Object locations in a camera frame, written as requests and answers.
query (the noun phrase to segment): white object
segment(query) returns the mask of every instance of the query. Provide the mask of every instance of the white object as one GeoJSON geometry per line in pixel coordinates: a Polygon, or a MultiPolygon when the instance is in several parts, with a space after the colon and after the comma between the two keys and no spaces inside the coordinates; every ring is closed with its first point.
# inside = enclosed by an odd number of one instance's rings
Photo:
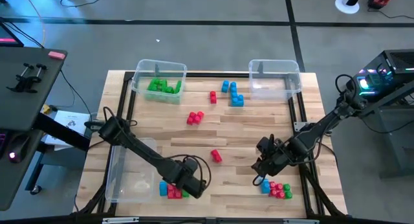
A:
{"type": "MultiPolygon", "coordinates": [[[[151,138],[139,139],[152,150],[157,142],[151,138]]],[[[154,192],[155,167],[123,146],[113,146],[105,197],[109,202],[142,203],[154,192]]]]}
{"type": "MultiPolygon", "coordinates": [[[[54,117],[54,121],[57,123],[66,126],[67,128],[70,128],[71,130],[74,130],[82,135],[85,134],[86,130],[84,123],[89,121],[89,119],[89,114],[74,113],[70,111],[58,111],[54,117]]],[[[62,150],[72,147],[70,144],[67,144],[66,142],[50,135],[47,135],[45,143],[55,145],[54,150],[62,150]]]]}
{"type": "Polygon", "coordinates": [[[144,59],[140,60],[136,66],[131,88],[138,94],[143,94],[146,100],[180,104],[186,75],[187,66],[182,63],[144,59]],[[148,91],[148,85],[154,78],[166,79],[167,86],[174,88],[174,90],[177,82],[181,81],[180,91],[176,94],[148,91]]]}
{"type": "Polygon", "coordinates": [[[336,0],[335,6],[339,11],[345,14],[355,14],[360,9],[360,5],[358,3],[353,6],[349,6],[344,0],[336,0]]]}
{"type": "Polygon", "coordinates": [[[256,100],[284,101],[302,90],[299,66],[292,60],[252,60],[250,94],[256,100]]]}

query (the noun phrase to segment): table frame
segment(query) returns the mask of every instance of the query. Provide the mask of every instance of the table frame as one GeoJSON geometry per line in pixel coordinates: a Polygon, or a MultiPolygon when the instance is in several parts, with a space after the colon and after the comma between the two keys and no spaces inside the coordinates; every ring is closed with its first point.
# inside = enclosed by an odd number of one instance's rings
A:
{"type": "MultiPolygon", "coordinates": [[[[118,109],[116,112],[116,116],[117,117],[122,117],[123,114],[123,110],[124,110],[124,106],[125,106],[125,98],[126,98],[126,94],[127,94],[127,87],[129,82],[132,80],[132,77],[134,76],[133,71],[126,71],[124,74],[124,79],[123,79],[123,84],[122,84],[122,90],[121,90],[121,94],[120,94],[120,100],[118,103],[118,109]]],[[[248,78],[249,74],[248,73],[220,73],[220,72],[212,72],[212,73],[206,73],[206,72],[187,72],[187,77],[189,78],[248,78]]],[[[288,86],[289,82],[287,80],[287,76],[286,75],[278,75],[279,78],[284,78],[285,79],[285,85],[288,86]]],[[[298,99],[298,106],[299,106],[299,111],[300,111],[300,119],[302,122],[306,122],[307,121],[307,117],[306,117],[306,111],[305,111],[305,106],[303,103],[303,97],[302,97],[302,93],[297,93],[297,99],[298,99]]],[[[135,104],[135,97],[136,97],[136,92],[135,91],[131,91],[131,95],[129,97],[129,103],[128,103],[128,109],[127,109],[127,115],[126,115],[126,120],[131,120],[132,118],[132,114],[133,114],[133,109],[134,109],[134,104],[135,104]]],[[[294,127],[294,123],[297,122],[297,117],[296,117],[296,112],[295,112],[295,106],[294,106],[294,102],[293,102],[293,97],[288,99],[288,105],[289,105],[289,113],[290,113],[290,120],[291,120],[291,124],[292,124],[292,130],[293,130],[293,134],[297,134],[297,132],[295,131],[295,127],[294,127]]],[[[113,146],[111,146],[109,148],[109,153],[108,153],[108,159],[107,159],[107,164],[105,167],[105,174],[103,177],[103,181],[102,181],[102,187],[106,186],[106,182],[107,182],[107,174],[109,171],[109,162],[110,162],[110,157],[111,157],[111,152],[113,150],[113,146]]],[[[314,156],[311,155],[309,157],[309,160],[313,159],[314,156]]],[[[318,181],[318,174],[316,172],[316,165],[315,162],[310,162],[310,172],[311,175],[313,176],[313,178],[315,178],[316,182],[319,184],[318,181]]],[[[309,187],[307,184],[307,179],[304,176],[304,172],[303,172],[303,167],[299,167],[299,173],[300,173],[300,180],[301,180],[301,187],[302,187],[302,192],[303,192],[303,203],[305,206],[305,212],[306,212],[306,216],[309,218],[310,216],[314,215],[314,211],[312,209],[312,205],[311,205],[311,199],[309,196],[309,187]]],[[[91,204],[93,206],[89,206],[88,207],[88,211],[91,212],[94,208],[94,206],[97,204],[98,208],[97,208],[97,213],[99,214],[112,214],[113,216],[115,216],[116,214],[116,206],[117,203],[111,203],[109,206],[109,209],[107,212],[104,212],[104,206],[105,206],[105,197],[103,196],[103,192],[102,189],[99,189],[99,191],[97,191],[97,194],[95,194],[96,196],[100,196],[100,198],[98,198],[98,200],[94,200],[94,204],[91,204]]],[[[317,205],[317,209],[318,209],[318,214],[319,215],[324,215],[325,214],[325,210],[323,207],[323,203],[320,199],[320,197],[315,193],[315,198],[316,198],[316,205],[317,205]]],[[[177,221],[177,218],[172,218],[172,217],[143,217],[146,220],[151,220],[154,221],[154,218],[156,218],[156,220],[160,220],[160,221],[177,221]]],[[[231,220],[234,221],[245,221],[245,218],[232,218],[231,220]]],[[[256,221],[265,221],[265,220],[273,220],[273,221],[277,221],[280,220],[279,218],[255,218],[254,220],[256,221]]]]}

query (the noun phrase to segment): desk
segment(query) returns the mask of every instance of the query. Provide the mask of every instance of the desk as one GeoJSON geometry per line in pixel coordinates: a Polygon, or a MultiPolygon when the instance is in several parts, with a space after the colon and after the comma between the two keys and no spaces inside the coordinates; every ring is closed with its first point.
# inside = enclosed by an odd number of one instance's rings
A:
{"type": "MultiPolygon", "coordinates": [[[[103,119],[102,108],[110,107],[115,113],[120,99],[125,71],[109,71],[103,89],[98,118],[103,119]]],[[[321,102],[316,74],[301,74],[303,99],[309,122],[316,122],[325,113],[321,102]]],[[[179,106],[145,101],[137,95],[133,120],[138,126],[131,128],[137,137],[151,137],[157,141],[157,150],[163,156],[188,153],[203,157],[212,168],[212,184],[199,199],[168,200],[160,197],[156,184],[153,199],[144,204],[119,203],[117,216],[214,216],[223,218],[304,218],[302,189],[298,167],[286,167],[270,181],[290,183],[294,194],[291,200],[278,200],[260,193],[252,185],[256,176],[250,166],[256,161],[256,144],[271,133],[286,140],[292,136],[287,102],[251,100],[248,78],[229,78],[237,82],[237,91],[245,96],[244,107],[230,107],[228,95],[220,92],[223,78],[186,78],[185,93],[179,106]],[[217,104],[210,104],[208,93],[217,91],[217,104]],[[188,126],[190,111],[203,111],[199,126],[188,126]],[[218,149],[221,164],[211,160],[210,151],[218,149]]],[[[125,118],[130,87],[123,111],[125,118]]],[[[91,144],[101,139],[95,135],[91,144]]],[[[329,138],[324,142],[329,147],[329,138]]],[[[87,153],[78,194],[79,208],[84,207],[99,189],[104,178],[109,144],[102,143],[87,153]]],[[[334,156],[326,149],[316,161],[321,187],[339,210],[346,213],[345,201],[334,156]]],[[[309,189],[312,207],[316,209],[313,189],[309,189]]]]}

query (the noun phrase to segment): blue cube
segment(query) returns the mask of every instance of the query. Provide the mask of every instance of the blue cube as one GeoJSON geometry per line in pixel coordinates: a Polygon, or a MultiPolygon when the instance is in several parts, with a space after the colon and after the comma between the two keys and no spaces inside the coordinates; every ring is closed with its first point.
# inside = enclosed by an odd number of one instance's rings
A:
{"type": "Polygon", "coordinates": [[[228,91],[228,80],[223,81],[223,85],[221,86],[221,92],[227,93],[228,91]]]}
{"type": "Polygon", "coordinates": [[[270,183],[268,179],[265,179],[263,183],[260,185],[261,193],[262,194],[269,194],[270,193],[270,183]]]}
{"type": "Polygon", "coordinates": [[[160,182],[160,196],[166,196],[168,193],[167,183],[165,181],[160,182]]]}

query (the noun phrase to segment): blue block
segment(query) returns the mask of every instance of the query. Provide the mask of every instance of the blue block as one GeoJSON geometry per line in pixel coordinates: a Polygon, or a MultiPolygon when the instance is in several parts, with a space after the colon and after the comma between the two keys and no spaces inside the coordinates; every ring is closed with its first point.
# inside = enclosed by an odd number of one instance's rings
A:
{"type": "Polygon", "coordinates": [[[243,95],[236,95],[232,97],[232,107],[243,107],[245,105],[245,99],[243,95]]]}
{"type": "Polygon", "coordinates": [[[160,196],[166,196],[167,195],[167,183],[164,181],[160,182],[160,196]]]}
{"type": "Polygon", "coordinates": [[[268,179],[265,179],[263,183],[260,185],[261,193],[262,194],[269,194],[270,193],[270,183],[268,179]]]}
{"type": "Polygon", "coordinates": [[[228,80],[223,81],[223,85],[221,86],[221,92],[227,93],[228,91],[228,80]]]}

